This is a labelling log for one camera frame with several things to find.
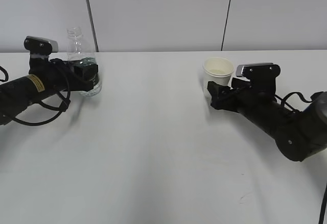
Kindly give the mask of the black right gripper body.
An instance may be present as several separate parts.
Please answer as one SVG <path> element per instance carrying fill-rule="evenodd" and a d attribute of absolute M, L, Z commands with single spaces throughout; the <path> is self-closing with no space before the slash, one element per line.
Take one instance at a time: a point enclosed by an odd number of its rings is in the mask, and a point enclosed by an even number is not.
<path fill-rule="evenodd" d="M 251 122 L 280 122 L 281 106 L 275 95 L 270 97 L 252 89 L 236 89 L 236 110 L 227 110 L 243 115 Z"/>

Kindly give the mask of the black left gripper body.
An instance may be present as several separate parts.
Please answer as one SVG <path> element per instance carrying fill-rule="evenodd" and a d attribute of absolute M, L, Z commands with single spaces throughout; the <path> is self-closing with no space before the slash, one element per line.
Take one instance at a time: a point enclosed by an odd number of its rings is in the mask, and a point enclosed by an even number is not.
<path fill-rule="evenodd" d="M 84 80 L 78 76 L 71 62 L 31 55 L 29 60 L 28 92 L 83 91 Z"/>

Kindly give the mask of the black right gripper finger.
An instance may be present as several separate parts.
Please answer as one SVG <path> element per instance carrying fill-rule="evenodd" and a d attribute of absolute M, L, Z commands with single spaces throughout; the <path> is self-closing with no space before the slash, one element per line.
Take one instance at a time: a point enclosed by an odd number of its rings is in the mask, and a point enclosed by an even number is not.
<path fill-rule="evenodd" d="M 207 90 L 211 95 L 211 106 L 216 110 L 236 110 L 235 93 L 236 90 L 209 81 Z"/>
<path fill-rule="evenodd" d="M 238 78 L 232 78 L 231 88 L 232 89 L 250 89 L 251 83 L 249 81 L 241 80 Z"/>

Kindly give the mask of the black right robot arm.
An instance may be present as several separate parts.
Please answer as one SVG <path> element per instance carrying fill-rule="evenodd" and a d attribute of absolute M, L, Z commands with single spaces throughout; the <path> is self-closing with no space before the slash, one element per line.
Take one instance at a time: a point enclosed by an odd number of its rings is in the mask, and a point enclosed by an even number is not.
<path fill-rule="evenodd" d="M 312 95 L 303 111 L 285 108 L 275 96 L 256 91 L 249 82 L 233 79 L 235 88 L 207 84 L 211 106 L 243 115 L 275 140 L 280 152 L 291 161 L 304 159 L 326 149 L 326 92 Z"/>

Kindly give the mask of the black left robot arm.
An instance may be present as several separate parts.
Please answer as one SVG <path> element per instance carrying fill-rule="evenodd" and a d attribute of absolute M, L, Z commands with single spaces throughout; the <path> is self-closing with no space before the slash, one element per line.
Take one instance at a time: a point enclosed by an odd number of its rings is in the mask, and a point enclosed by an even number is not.
<path fill-rule="evenodd" d="M 41 126 L 52 122 L 68 109 L 73 91 L 89 92 L 99 81 L 99 67 L 93 61 L 31 59 L 27 76 L 1 84 L 1 125 L 11 121 L 25 126 Z M 56 111 L 42 122 L 16 118 L 29 106 L 39 104 Z"/>

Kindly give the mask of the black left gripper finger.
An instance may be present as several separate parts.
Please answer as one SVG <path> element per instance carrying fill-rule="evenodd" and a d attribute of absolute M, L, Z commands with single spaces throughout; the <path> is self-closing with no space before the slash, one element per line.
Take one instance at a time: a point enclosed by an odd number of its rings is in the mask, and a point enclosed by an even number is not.
<path fill-rule="evenodd" d="M 73 71 L 77 77 L 78 91 L 91 91 L 99 83 L 99 68 L 97 64 L 74 64 Z"/>

